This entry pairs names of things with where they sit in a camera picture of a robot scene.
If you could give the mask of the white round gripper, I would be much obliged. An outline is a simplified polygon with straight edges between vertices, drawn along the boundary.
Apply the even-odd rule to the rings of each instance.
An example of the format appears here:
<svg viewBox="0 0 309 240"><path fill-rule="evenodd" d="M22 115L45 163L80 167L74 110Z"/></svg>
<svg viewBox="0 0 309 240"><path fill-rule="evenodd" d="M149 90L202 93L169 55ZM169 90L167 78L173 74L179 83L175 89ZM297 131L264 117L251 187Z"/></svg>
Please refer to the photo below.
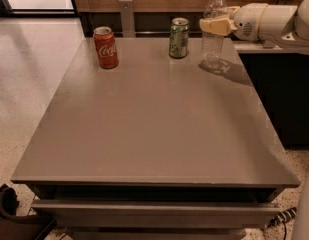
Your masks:
<svg viewBox="0 0 309 240"><path fill-rule="evenodd" d="M258 41L258 31L266 3L251 3L240 8L240 6L229 6L228 15L215 18L205 18L199 21L203 32L219 36L227 36L235 32L240 40Z"/></svg>

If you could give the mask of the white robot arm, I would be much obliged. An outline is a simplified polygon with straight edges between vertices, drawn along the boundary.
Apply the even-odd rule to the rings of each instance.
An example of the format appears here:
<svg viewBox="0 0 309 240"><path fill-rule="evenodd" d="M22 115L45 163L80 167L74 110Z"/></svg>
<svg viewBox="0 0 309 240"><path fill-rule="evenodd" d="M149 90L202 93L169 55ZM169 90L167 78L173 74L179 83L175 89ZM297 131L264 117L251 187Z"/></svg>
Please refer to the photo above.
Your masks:
<svg viewBox="0 0 309 240"><path fill-rule="evenodd" d="M207 6L202 33L263 48L240 55L281 142L309 146L309 0L300 5Z"/></svg>

